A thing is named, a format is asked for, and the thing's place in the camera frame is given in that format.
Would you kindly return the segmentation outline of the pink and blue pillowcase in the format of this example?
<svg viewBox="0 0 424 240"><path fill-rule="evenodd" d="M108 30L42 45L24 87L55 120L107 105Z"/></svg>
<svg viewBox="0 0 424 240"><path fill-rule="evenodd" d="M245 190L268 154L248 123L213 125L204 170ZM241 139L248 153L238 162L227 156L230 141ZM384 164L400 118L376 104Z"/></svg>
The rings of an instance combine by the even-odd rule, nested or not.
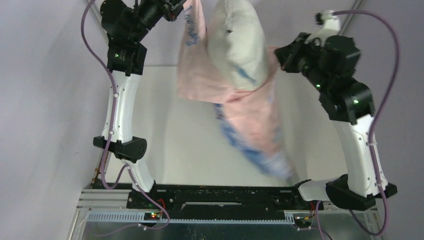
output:
<svg viewBox="0 0 424 240"><path fill-rule="evenodd" d="M224 79L208 55L208 25L199 0L183 4L184 33L177 63L179 97L213 105L223 135L266 175L286 180L294 175L282 140L276 73L280 65L267 45L269 75L253 91L239 90Z"/></svg>

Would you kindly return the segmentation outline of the white pillow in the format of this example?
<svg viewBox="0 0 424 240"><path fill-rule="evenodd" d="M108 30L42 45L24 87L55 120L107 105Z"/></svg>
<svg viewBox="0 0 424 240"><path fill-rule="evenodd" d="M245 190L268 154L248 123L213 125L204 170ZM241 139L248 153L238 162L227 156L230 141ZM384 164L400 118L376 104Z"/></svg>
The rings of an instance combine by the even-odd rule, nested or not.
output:
<svg viewBox="0 0 424 240"><path fill-rule="evenodd" d="M268 47L249 1L218 1L207 26L207 38L209 59L232 87L254 91L267 80Z"/></svg>

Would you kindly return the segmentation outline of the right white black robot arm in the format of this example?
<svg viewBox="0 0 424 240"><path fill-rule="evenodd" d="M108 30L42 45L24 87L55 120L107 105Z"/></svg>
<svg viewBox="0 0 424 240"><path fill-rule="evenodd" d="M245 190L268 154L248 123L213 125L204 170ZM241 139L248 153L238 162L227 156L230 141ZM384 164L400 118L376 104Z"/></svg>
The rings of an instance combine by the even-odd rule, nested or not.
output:
<svg viewBox="0 0 424 240"><path fill-rule="evenodd" d="M308 41L300 33L274 54L287 73L302 74L319 92L321 106L332 121L344 154L347 173L330 180L304 180L295 185L291 204L304 209L310 202L328 201L340 209L366 211L376 200L398 190L383 174L370 128L375 106L371 90L354 79L361 51L352 38L332 35Z"/></svg>

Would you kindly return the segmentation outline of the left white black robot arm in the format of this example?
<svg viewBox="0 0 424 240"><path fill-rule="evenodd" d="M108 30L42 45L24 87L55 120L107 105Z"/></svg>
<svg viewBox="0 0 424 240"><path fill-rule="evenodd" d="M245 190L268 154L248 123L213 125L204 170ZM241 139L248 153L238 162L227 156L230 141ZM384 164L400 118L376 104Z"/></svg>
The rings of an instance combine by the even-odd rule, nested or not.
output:
<svg viewBox="0 0 424 240"><path fill-rule="evenodd" d="M101 26L108 37L107 62L102 66L110 78L107 120L94 146L103 150L100 172L105 171L108 153L121 160L133 181L134 189L141 192L138 201L145 208L153 208L158 194L146 162L147 141L133 136L134 103L145 66L147 48L142 39L165 19L174 22L183 10L183 0L140 0L134 7L122 0L105 0L100 6Z"/></svg>

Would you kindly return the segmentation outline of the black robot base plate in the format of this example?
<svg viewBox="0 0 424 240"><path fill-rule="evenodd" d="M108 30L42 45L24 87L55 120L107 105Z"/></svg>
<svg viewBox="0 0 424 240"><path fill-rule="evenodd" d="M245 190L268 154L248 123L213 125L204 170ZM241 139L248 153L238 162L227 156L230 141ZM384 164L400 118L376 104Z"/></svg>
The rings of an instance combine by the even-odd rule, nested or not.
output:
<svg viewBox="0 0 424 240"><path fill-rule="evenodd" d="M154 184L144 196L132 189L127 209L157 210L154 200L170 218L284 220L289 211L307 211L323 204L304 200L295 187L208 186Z"/></svg>

